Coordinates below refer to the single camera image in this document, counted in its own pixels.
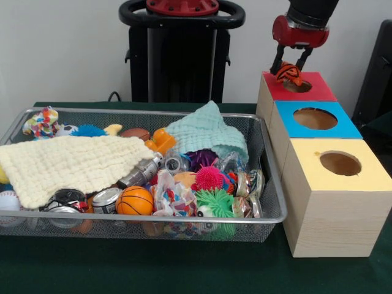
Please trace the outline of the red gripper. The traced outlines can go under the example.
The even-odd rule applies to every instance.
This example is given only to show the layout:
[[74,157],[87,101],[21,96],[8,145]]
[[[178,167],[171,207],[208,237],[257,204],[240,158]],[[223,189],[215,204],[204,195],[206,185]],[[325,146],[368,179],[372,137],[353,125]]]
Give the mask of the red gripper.
[[270,68],[270,73],[276,75],[282,66],[285,47],[307,47],[296,62],[296,67],[302,71],[313,48],[321,47],[329,37],[329,27],[313,29],[295,23],[285,15],[279,15],[273,23],[273,39],[278,42],[277,52]]

